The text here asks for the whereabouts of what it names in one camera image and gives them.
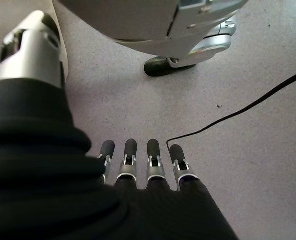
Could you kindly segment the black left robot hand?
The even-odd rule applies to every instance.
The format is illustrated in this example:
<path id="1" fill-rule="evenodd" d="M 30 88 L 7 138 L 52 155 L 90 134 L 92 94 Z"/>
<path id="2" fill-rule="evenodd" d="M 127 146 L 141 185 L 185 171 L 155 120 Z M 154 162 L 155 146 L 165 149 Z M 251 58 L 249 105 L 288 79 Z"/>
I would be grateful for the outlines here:
<path id="1" fill-rule="evenodd" d="M 147 143 L 147 186 L 136 186 L 134 139 L 114 185 L 114 142 L 98 157 L 73 124 L 53 19 L 31 12 L 0 54 L 0 240 L 234 240 L 237 238 L 182 148 L 172 145 L 171 190 L 159 143 Z"/>

